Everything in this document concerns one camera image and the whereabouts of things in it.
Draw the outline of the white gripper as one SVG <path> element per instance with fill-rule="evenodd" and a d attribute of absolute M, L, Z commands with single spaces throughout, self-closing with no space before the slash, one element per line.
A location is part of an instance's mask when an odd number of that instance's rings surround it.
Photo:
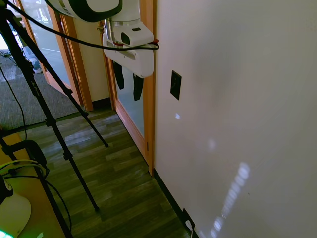
<path fill-rule="evenodd" d="M 149 77 L 154 72 L 154 51 L 153 50 L 124 50 L 129 46 L 123 44 L 122 46 L 114 45 L 111 40 L 103 36 L 103 45 L 105 47 L 115 48 L 115 50 L 104 50 L 105 55 L 113 60 L 113 70 L 118 88 L 124 88 L 124 77 L 122 67 L 129 69 L 134 73 L 134 101 L 140 100 L 143 91 L 144 79 Z"/>

